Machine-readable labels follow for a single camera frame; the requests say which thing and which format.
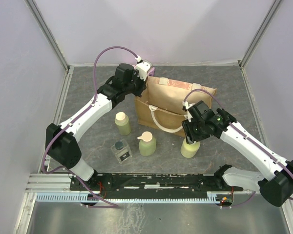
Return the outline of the green bottle beige pump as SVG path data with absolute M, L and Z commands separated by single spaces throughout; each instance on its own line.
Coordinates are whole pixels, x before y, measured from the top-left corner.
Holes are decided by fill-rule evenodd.
M 156 138 L 149 131 L 143 132 L 139 137 L 139 152 L 142 156 L 150 156 L 156 150 Z

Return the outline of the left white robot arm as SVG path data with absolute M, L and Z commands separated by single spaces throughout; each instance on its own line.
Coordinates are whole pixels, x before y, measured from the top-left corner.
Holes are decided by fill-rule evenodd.
M 79 177 L 81 185 L 87 190 L 97 187 L 97 172 L 82 159 L 78 142 L 97 120 L 122 102 L 126 95 L 140 97 L 151 71 L 152 64 L 146 60 L 135 66 L 119 64 L 115 74 L 98 88 L 83 108 L 60 125 L 51 123 L 47 127 L 45 152 Z

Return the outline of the green bottle cap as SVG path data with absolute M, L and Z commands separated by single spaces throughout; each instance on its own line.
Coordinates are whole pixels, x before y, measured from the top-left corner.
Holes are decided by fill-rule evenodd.
M 119 129 L 120 135 L 127 136 L 131 133 L 129 118 L 124 112 L 118 112 L 115 115 L 115 124 Z

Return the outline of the brown canvas tote bag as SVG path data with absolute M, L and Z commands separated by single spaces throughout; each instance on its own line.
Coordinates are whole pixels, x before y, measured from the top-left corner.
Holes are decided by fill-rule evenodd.
M 217 89 L 168 78 L 149 76 L 141 97 L 134 99 L 138 123 L 185 137 L 182 121 L 186 119 L 183 100 L 194 89 L 216 94 Z

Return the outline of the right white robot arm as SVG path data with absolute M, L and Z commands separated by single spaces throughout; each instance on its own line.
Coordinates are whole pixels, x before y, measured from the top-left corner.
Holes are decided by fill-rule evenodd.
M 214 136 L 235 148 L 258 170 L 256 173 L 231 166 L 213 179 L 218 190 L 241 187 L 260 193 L 276 207 L 293 200 L 293 160 L 267 148 L 224 109 L 213 111 L 203 101 L 196 104 L 183 101 L 183 110 L 188 116 L 182 122 L 188 144 Z

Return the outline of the yellow-green bottle white pump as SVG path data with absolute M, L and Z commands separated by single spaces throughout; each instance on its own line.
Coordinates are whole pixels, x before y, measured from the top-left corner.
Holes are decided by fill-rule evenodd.
M 183 140 L 180 152 L 181 155 L 185 158 L 192 158 L 195 156 L 197 151 L 200 148 L 200 142 L 196 142 L 193 144 L 188 144 L 186 139 Z

